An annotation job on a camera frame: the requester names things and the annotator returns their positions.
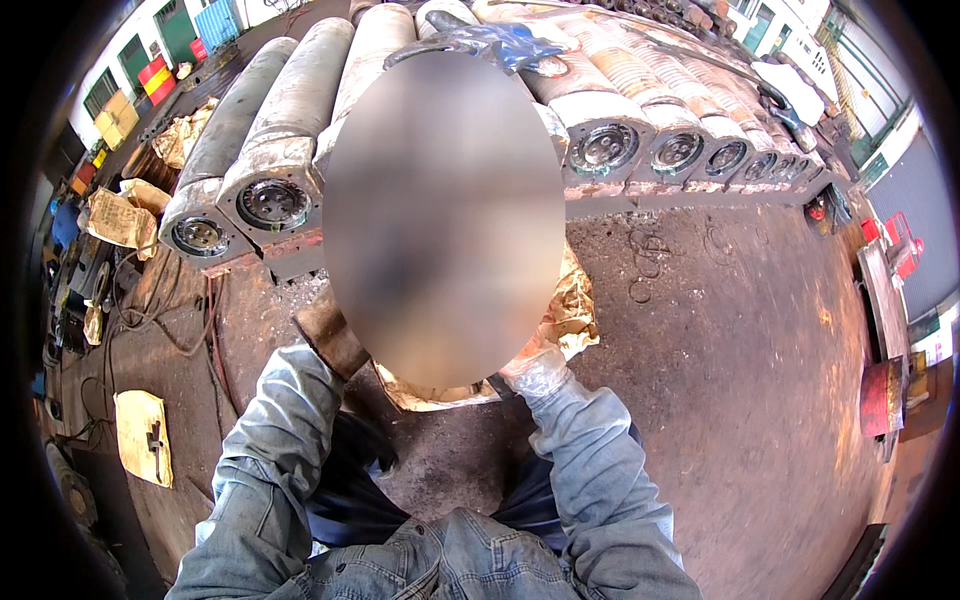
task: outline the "denim sleeve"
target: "denim sleeve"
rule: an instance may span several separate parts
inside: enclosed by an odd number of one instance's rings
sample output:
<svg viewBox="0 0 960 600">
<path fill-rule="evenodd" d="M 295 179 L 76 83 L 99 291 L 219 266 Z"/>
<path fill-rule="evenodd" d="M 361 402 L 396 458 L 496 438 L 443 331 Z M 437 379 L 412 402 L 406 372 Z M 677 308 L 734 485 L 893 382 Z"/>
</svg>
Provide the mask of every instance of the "denim sleeve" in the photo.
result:
<svg viewBox="0 0 960 600">
<path fill-rule="evenodd" d="M 343 388 L 309 346 L 274 352 L 256 397 L 224 439 L 213 513 L 197 525 L 197 545 L 167 598 L 296 592 L 291 578 L 303 572 L 311 546 L 303 504 L 320 481 Z"/>
<path fill-rule="evenodd" d="M 606 598 L 700 598 L 673 545 L 673 510 L 643 470 L 630 413 L 609 388 L 589 392 L 572 372 L 556 391 L 527 396 L 534 450 L 569 536 L 564 558 L 580 585 Z"/>
</svg>

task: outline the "blue container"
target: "blue container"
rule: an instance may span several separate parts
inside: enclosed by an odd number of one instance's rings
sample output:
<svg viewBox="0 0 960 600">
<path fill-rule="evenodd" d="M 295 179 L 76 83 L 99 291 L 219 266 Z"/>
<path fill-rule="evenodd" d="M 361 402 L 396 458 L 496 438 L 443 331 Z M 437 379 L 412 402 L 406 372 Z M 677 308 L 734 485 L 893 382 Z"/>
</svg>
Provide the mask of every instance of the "blue container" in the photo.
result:
<svg viewBox="0 0 960 600">
<path fill-rule="evenodd" d="M 240 36 L 240 16 L 232 0 L 217 0 L 200 11 L 194 22 L 209 55 Z"/>
</svg>

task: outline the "dark trousers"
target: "dark trousers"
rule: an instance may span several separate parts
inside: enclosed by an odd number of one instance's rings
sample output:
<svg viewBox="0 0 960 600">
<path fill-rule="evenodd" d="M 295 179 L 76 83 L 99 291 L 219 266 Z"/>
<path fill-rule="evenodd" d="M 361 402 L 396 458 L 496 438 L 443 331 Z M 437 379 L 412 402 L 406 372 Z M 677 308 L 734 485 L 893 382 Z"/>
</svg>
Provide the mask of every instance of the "dark trousers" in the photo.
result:
<svg viewBox="0 0 960 600">
<path fill-rule="evenodd" d="M 640 443 L 632 424 L 630 435 Z M 306 503 L 314 540 L 330 547 L 386 542 L 410 515 L 380 491 L 371 474 L 386 471 L 395 462 L 396 453 L 374 425 L 348 413 L 337 414 L 320 485 Z M 553 463 L 531 449 L 491 518 L 539 536 L 559 556 L 566 534 L 550 487 L 552 468 Z"/>
</svg>

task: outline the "denim jacket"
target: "denim jacket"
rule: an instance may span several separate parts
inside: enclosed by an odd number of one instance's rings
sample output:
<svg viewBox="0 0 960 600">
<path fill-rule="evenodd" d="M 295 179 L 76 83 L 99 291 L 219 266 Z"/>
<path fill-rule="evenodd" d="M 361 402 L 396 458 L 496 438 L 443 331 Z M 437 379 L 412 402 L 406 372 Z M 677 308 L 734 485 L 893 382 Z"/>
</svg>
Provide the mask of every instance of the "denim jacket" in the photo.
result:
<svg viewBox="0 0 960 600">
<path fill-rule="evenodd" d="M 382 545 L 310 557 L 303 508 L 330 448 L 344 381 L 310 349 L 274 352 L 224 440 L 216 505 L 197 525 L 168 598 L 700 598 L 673 545 L 630 415 L 607 388 L 573 377 L 527 397 L 530 442 L 554 463 L 569 536 L 558 559 L 539 538 L 473 511 L 411 518 Z"/>
</svg>

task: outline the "blue glove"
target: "blue glove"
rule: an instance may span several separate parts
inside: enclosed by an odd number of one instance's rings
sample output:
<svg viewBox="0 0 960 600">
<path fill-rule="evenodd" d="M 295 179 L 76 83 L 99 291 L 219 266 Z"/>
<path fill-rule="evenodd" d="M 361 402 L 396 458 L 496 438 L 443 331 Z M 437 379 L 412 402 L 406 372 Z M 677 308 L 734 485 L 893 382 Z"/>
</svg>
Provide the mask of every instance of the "blue glove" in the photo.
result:
<svg viewBox="0 0 960 600">
<path fill-rule="evenodd" d="M 383 61 L 384 69 L 425 52 L 452 50 L 483 59 L 507 75 L 513 75 L 520 69 L 546 74 L 548 77 L 560 77 L 566 72 L 565 63 L 551 58 L 570 50 L 546 39 L 534 37 L 526 25 L 470 25 L 445 11 L 430 11 L 426 20 L 437 29 L 437 33 L 391 54 Z"/>
</svg>

